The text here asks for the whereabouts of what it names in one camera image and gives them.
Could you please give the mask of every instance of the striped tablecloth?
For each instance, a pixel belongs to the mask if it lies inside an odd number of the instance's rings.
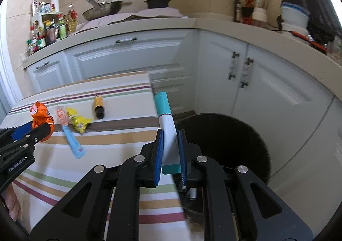
[[[102,95],[105,118],[93,111],[95,95]],[[14,181],[22,207],[22,221],[30,231],[90,169],[97,164],[113,167],[139,154],[142,146],[155,140],[158,116],[145,71],[99,77],[36,94],[21,100],[6,116],[1,128],[32,120],[29,109],[44,103],[56,118],[56,106],[68,106],[94,121],[83,135],[74,133],[86,150],[75,159],[60,125],[49,140],[35,146],[35,163]],[[155,189],[141,188],[140,240],[189,240],[178,194],[172,177],[161,175]]]

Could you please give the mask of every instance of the black round bin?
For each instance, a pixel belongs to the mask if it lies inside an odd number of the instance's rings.
[[[185,130],[187,141],[199,145],[203,155],[233,169],[244,165],[262,181],[268,182],[271,164],[266,145],[246,123],[226,115],[208,113],[182,119],[175,126],[177,132]],[[173,179],[178,187],[180,174],[174,174]],[[197,199],[194,201],[188,200],[182,192],[180,198],[185,212],[195,222],[201,223],[201,192],[197,190]]]

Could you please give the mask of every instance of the orange wrapper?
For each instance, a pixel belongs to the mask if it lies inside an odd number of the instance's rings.
[[[45,137],[41,141],[48,140],[55,129],[55,125],[54,125],[53,117],[50,115],[46,106],[43,103],[40,103],[39,101],[37,101],[35,104],[32,105],[30,109],[30,114],[33,118],[32,129],[35,129],[36,127],[43,124],[44,122],[47,122],[50,125],[51,131],[50,131],[49,136]]]

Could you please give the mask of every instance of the yellow snack bag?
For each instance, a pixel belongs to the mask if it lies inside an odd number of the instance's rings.
[[[77,111],[73,108],[66,107],[66,111],[75,129],[80,133],[84,133],[87,125],[93,121],[92,119],[86,119],[77,115]]]

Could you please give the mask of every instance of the metal bolt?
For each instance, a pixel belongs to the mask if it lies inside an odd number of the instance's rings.
[[[197,161],[201,163],[205,163],[208,160],[204,155],[197,156]]]
[[[135,161],[135,162],[142,162],[142,161],[144,161],[144,160],[145,160],[145,156],[143,156],[143,155],[141,155],[141,154],[136,155],[136,156],[134,157],[134,161]]]
[[[246,172],[248,172],[248,168],[246,166],[238,166],[237,170],[242,174],[245,174]]]
[[[94,168],[94,172],[96,173],[102,173],[103,171],[105,170],[105,167],[102,166],[102,165],[97,165],[95,168]]]

